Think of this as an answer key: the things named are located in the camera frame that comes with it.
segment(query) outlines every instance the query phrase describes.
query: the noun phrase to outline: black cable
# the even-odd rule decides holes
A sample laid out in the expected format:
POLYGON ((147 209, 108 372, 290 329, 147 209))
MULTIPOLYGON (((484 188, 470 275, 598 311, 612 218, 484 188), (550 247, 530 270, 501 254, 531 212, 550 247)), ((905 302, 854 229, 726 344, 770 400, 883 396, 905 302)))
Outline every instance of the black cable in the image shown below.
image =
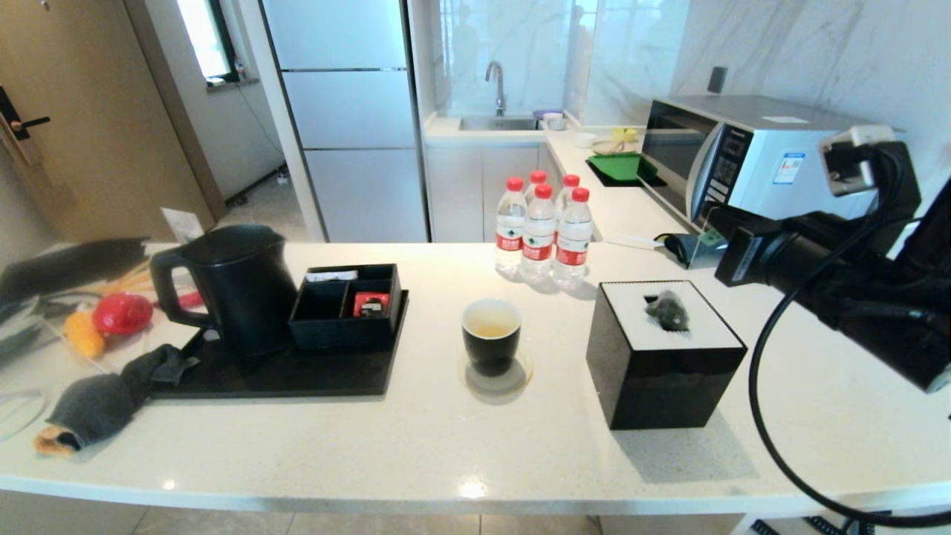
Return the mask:
MULTIPOLYGON (((896 175, 896 180, 893 184, 889 185, 888 191, 883 196, 883 201, 879 203, 878 208, 875 212, 869 215, 869 220, 865 225, 859 228, 854 234, 849 236, 845 241, 839 244, 838 247, 833 249, 822 262, 819 263, 812 271, 802 279, 799 284, 796 285, 789 293, 783 296, 783 299, 779 302, 779 305, 773 309, 772 313, 769 315, 766 323, 763 326, 763 330, 760 331, 760 336, 756 340, 756 346, 753 349, 753 354, 750 357, 749 361, 749 408, 753 413, 753 423, 756 425, 756 430, 760 435, 760 440, 763 441, 763 445, 766 447, 769 456, 772 458, 773 462, 776 463, 776 466, 786 475, 786 477, 803 493, 812 498, 819 504, 825 506, 826 508, 835 511, 845 517, 854 519, 860 523, 874 524, 874 525, 883 525, 886 527, 936 527, 939 525, 948 525, 951 524, 951 510, 934 513, 928 515, 920 516, 910 516, 910 517, 893 517, 885 516, 875 513, 867 513, 854 509, 847 505, 840 504, 831 498, 826 497, 824 494, 820 493, 815 488, 809 486, 802 478, 799 477, 796 472, 792 470, 791 467, 786 463, 783 457, 780 455, 779 450, 776 449, 776 445, 773 444, 772 438, 769 436, 767 431, 766 424, 763 421, 763 413, 760 409, 760 398, 759 398, 759 370, 760 362, 763 358, 763 349, 766 347, 767 339, 769 334, 776 327, 776 324, 779 322, 780 317, 789 308, 789 305, 799 296, 799 294, 805 289, 812 281, 814 281, 819 275, 821 275, 826 269, 828 269, 832 264, 838 261, 842 256, 848 252, 853 246, 862 241, 866 236, 878 230, 879 228, 885 225, 891 225, 896 222, 882 222, 881 220, 885 216, 884 209, 890 205, 890 201, 894 194, 898 191, 899 184, 903 178, 903 173, 901 172, 901 167, 897 165, 897 159, 894 158, 891 154, 887 154, 892 163, 896 165, 898 171, 896 175)), ((911 221, 913 218, 906 218, 907 221, 911 221)))
POLYGON ((749 528, 759 535, 780 535, 779 531, 776 531, 762 520, 757 520, 749 528))
POLYGON ((844 535, 844 531, 821 516, 807 516, 803 517, 803 520, 824 535, 844 535))

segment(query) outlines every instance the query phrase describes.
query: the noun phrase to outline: gray cloth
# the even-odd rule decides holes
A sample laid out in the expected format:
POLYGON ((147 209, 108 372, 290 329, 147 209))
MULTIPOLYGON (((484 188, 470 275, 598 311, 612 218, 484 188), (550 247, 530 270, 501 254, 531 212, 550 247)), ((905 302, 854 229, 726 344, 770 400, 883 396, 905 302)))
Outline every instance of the gray cloth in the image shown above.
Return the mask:
POLYGON ((96 444, 132 420, 148 399, 152 381, 177 385, 193 364, 176 347, 164 344, 126 364, 119 375, 87 377, 69 385, 47 422, 70 431, 72 436, 58 439, 65 446, 79 449, 96 444))

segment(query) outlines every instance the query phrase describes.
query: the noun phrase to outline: orange object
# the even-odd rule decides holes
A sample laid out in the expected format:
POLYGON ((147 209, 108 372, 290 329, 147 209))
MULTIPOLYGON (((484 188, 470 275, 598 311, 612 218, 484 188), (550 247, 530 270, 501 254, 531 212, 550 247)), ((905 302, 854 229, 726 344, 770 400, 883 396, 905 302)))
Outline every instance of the orange object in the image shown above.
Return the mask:
POLYGON ((106 351, 106 338, 96 330, 91 312, 73 312, 66 319, 66 338, 80 355, 97 359, 106 351))

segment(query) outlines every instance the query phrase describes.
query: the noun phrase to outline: power outlet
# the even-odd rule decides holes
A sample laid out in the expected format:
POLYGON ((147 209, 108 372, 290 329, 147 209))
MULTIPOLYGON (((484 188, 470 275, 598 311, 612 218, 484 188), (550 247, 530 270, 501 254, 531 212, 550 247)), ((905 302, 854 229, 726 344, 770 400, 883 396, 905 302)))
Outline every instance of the power outlet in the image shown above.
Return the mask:
POLYGON ((710 73, 710 82, 707 85, 707 91, 719 94, 723 90, 723 84, 727 81, 727 68, 714 67, 710 73))

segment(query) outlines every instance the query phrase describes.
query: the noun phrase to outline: green tray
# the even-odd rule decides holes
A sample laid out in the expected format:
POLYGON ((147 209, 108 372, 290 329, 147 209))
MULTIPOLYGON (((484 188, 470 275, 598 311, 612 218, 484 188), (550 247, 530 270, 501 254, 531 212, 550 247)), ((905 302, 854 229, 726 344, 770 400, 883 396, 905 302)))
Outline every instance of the green tray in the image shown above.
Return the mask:
POLYGON ((595 154, 588 158, 599 171, 618 182, 637 182, 638 175, 645 179, 653 178, 657 169, 643 160, 639 152, 625 152, 623 154, 595 154))

